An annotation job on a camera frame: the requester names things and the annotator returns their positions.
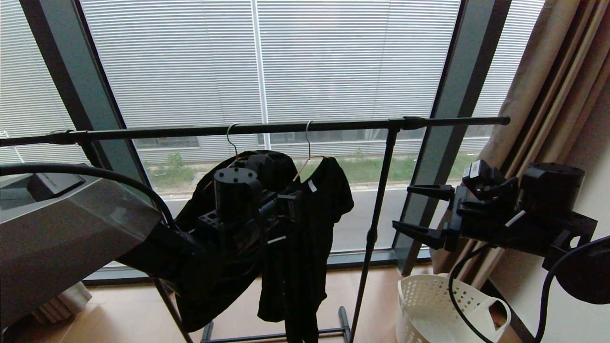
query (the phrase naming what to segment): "laundry basket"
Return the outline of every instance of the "laundry basket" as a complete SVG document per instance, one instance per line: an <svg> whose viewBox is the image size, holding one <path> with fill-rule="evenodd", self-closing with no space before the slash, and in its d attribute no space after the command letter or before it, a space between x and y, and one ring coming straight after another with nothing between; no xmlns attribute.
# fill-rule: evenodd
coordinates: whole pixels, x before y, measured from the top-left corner
<svg viewBox="0 0 610 343"><path fill-rule="evenodd" d="M438 275L414 275L398 282L398 343L465 343L482 340L464 323L451 303L449 279ZM511 310L498 298L492 298L461 281L453 281L458 305L472 323L490 341L497 342L511 322ZM495 328L489 307L499 301L506 308L506 323Z"/></svg>

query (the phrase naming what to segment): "black clothing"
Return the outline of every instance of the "black clothing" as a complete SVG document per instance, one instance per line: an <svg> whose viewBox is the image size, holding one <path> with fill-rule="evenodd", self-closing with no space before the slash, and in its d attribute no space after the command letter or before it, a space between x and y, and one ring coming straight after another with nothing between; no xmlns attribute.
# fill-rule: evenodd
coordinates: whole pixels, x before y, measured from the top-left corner
<svg viewBox="0 0 610 343"><path fill-rule="evenodd" d="M256 159L264 156L268 156L273 163L266 168L265 173L259 175L259 181L270 191L279 192L285 189L297 173L290 157L275 151L260 150L245 151L239 155L239 158ZM176 217L176 223L182 230L190 231L195 227L197 218L214 210L214 184L210 182L214 180L213 175L216 170L228 167L233 160L234 157L217 165L197 183L193 196ZM207 325L227 309L259 276L262 254L254 250L242 257L240 261L224 267L220 281L211 292L202 294L196 299L176 295L182 325L186 331L196 331Z"/></svg>
<svg viewBox="0 0 610 343"><path fill-rule="evenodd" d="M267 247L259 317L285 320L289 342L318 342L316 312L326 298L326 261L332 229L354 201L337 161L325 157L312 176L291 185L303 194L303 223L296 234Z"/></svg>

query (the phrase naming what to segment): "wooden floor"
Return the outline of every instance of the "wooden floor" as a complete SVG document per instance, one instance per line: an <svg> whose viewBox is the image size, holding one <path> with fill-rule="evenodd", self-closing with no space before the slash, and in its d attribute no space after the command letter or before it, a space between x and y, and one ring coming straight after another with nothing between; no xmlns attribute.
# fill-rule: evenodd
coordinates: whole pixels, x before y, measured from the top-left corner
<svg viewBox="0 0 610 343"><path fill-rule="evenodd" d="M418 266L414 273L431 273L431 266ZM374 268L368 281L356 342L396 342L395 319L398 309L397 281L402 277L395 267ZM326 279L328 298L320 306L318 326L339 327L339 306L353 319L360 270L329 272ZM183 342L167 308L151 284L135 286L91 287L93 298L84 312L64 323L33 325L17 342L40 343L156 343ZM260 279L224 313L214 320L212 339L282 333L283 323L267 323L257 316ZM191 334L199 342L202 330ZM343 342L340 336L320 339L321 343ZM508 330L502 343L519 342Z"/></svg>

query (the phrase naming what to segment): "wall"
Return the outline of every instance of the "wall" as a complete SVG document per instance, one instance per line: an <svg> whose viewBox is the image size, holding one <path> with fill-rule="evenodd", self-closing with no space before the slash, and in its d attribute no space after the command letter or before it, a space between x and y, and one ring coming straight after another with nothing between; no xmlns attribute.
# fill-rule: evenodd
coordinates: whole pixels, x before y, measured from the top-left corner
<svg viewBox="0 0 610 343"><path fill-rule="evenodd" d="M594 239L610 235L610 82L570 152L566 164L587 173L574 211L598 220ZM542 258L510 251L491 276L532 334L538 327L540 292L547 271ZM572 298L557 281L551 286L543 342L608 342L610 305L591 305Z"/></svg>

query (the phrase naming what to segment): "hanger hook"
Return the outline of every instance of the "hanger hook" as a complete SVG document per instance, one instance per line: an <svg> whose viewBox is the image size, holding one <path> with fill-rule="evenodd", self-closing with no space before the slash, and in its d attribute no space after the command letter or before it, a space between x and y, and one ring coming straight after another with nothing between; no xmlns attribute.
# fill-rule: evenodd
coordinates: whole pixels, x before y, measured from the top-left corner
<svg viewBox="0 0 610 343"><path fill-rule="evenodd" d="M231 144L233 146L233 148L235 149L235 158L237 158L237 146L235 144L233 144L231 142L231 140L229 139L229 131L231 130L231 128L235 125L238 125L239 123L233 123L231 125L229 125L229 128L227 129L227 142L229 142L229 144Z"/></svg>
<svg viewBox="0 0 610 343"><path fill-rule="evenodd" d="M309 124L311 124L313 120L310 120L307 122L307 126L305 126L305 139L307 140L307 155L309 156L309 159L311 159L311 142L309 141Z"/></svg>

